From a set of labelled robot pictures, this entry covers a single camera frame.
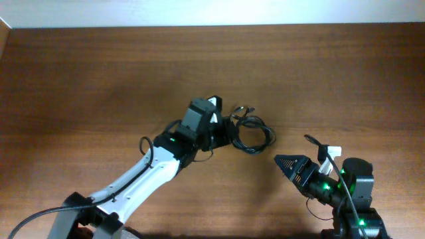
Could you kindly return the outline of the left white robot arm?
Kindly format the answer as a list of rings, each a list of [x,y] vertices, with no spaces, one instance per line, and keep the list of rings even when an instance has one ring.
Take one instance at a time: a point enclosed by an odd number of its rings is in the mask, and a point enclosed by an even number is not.
[[[49,238],[120,238],[132,213],[159,187],[195,161],[199,151],[230,144],[222,98],[194,98],[181,120],[169,124],[143,157],[100,191],[71,194],[56,216]]]

